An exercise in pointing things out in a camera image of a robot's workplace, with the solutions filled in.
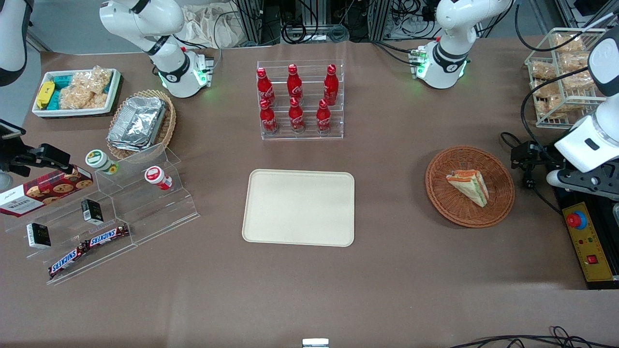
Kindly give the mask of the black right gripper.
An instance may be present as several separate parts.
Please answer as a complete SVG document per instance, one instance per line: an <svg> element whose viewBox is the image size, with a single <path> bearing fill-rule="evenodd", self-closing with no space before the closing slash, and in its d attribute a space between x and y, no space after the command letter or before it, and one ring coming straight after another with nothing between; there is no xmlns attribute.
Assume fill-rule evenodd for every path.
<svg viewBox="0 0 619 348"><path fill-rule="evenodd" d="M27 177L31 167L43 168L37 155L43 150L44 166L55 170L72 170L71 155L52 145L1 145L0 169L3 172L14 173Z"/></svg>

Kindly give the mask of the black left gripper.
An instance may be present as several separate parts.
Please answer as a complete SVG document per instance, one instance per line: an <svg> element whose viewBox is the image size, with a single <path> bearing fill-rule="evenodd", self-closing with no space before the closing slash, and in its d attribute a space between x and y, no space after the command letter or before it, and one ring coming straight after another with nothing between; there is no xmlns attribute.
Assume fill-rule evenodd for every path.
<svg viewBox="0 0 619 348"><path fill-rule="evenodd" d="M552 145L540 147L537 142L524 142L513 147L512 169L532 170L540 157L551 160L546 180L553 187L617 200L619 198L619 165L608 161L589 172L579 171Z"/></svg>

